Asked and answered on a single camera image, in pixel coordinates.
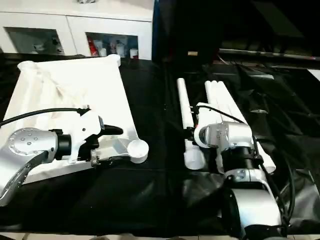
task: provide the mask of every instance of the glass cabinet door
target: glass cabinet door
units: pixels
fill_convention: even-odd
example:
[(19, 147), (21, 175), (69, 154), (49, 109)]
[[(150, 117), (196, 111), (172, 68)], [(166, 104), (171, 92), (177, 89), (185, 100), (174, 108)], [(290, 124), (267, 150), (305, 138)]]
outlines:
[(77, 54), (66, 16), (0, 12), (4, 53)]
[(139, 58), (138, 36), (86, 32), (90, 55), (105, 57), (118, 54), (121, 58)]
[(151, 60), (152, 22), (67, 17), (78, 54)]

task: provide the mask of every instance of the black plastic sheet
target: black plastic sheet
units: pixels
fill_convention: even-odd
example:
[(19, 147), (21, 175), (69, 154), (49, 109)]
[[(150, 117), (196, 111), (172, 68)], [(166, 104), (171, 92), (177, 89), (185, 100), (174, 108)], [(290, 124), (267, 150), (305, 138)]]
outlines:
[[(73, 58), (79, 56), (0, 55), (0, 116), (19, 77), (18, 63)], [(146, 237), (228, 234), (217, 216), (223, 178), (215, 169), (215, 153), (205, 153), (212, 160), (201, 171), (184, 166), (176, 90), (177, 77), (184, 77), (191, 104), (206, 101), (206, 80), (225, 82), (253, 132), (264, 139), (262, 146), (277, 167), (273, 178), (286, 201), (288, 171), (281, 158), (285, 156), (297, 169), (296, 208), (289, 233), (320, 233), (315, 184), (320, 184), (320, 129), (315, 119), (320, 110), (312, 101), (320, 82), (310, 73), (229, 65), (176, 73), (172, 67), (143, 60), (123, 60), (119, 69), (138, 135), (149, 144), (147, 161), (26, 184), (8, 206), (0, 208), (0, 231)], [(268, 114), (251, 112), (257, 109)]]
[[(253, 133), (261, 140), (261, 145), (276, 164), (272, 178), (279, 187), (289, 206), (288, 168), (286, 158), (294, 169), (295, 209), (291, 219), (290, 234), (310, 234), (319, 232), (320, 197), (320, 108), (317, 92), (320, 81), (307, 70), (247, 68), (239, 65), (203, 66), (199, 72), (176, 72), (173, 79), (185, 79), (190, 105), (207, 102), (205, 81), (223, 81), (230, 94), (245, 116)], [(179, 110), (176, 87), (167, 101), (172, 114)], [(218, 208), (219, 186), (222, 180), (216, 169), (208, 166), (208, 173), (191, 177), (185, 181), (183, 199), (188, 209), (204, 206), (209, 197), (211, 211)], [(194, 213), (204, 217), (203, 212)], [(205, 227), (204, 218), (198, 222)]]

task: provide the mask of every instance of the white pvc pipe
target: white pvc pipe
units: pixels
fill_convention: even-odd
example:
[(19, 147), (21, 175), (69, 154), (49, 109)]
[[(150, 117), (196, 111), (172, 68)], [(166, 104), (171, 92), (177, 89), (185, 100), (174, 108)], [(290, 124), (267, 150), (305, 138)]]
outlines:
[(179, 92), (183, 128), (194, 127), (185, 80), (178, 78), (176, 83)]
[[(194, 127), (185, 80), (178, 78), (176, 83), (179, 93), (183, 129)], [(184, 165), (191, 170), (202, 169), (206, 163), (203, 152), (198, 146), (193, 145), (192, 141), (185, 139), (184, 144)]]
[(205, 86), (206, 98), (208, 99), (208, 104), (213, 104), (213, 102), (215, 102), (216, 99), (213, 91), (211, 90), (211, 81), (205, 81), (204, 86)]

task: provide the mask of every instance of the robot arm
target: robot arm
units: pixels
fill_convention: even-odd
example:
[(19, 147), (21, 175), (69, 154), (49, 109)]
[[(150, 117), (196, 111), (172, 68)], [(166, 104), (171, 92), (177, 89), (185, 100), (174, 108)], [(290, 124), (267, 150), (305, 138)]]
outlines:
[(61, 129), (22, 128), (15, 131), (0, 149), (0, 206), (9, 203), (28, 173), (38, 165), (61, 160), (63, 156), (68, 156), (69, 163), (80, 158), (97, 165), (98, 138), (122, 133), (119, 127), (104, 125), (91, 110), (74, 123), (70, 134), (63, 134)]
[(281, 214), (260, 167), (262, 159), (255, 150), (250, 127), (242, 122), (208, 124), (209, 111), (195, 111), (198, 125), (194, 141), (202, 147), (216, 148), (222, 158), (226, 178), (222, 221), (237, 238), (281, 237)]

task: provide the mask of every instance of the bottle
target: bottle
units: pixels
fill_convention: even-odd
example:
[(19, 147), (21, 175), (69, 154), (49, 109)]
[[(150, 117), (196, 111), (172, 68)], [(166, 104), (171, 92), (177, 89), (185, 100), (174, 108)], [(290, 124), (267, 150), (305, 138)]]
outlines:
[(90, 49), (90, 53), (91, 53), (91, 56), (92, 57), (98, 57), (99, 54), (98, 54), (98, 51), (91, 39), (91, 37), (87, 37), (88, 38), (88, 44), (89, 44), (89, 49)]

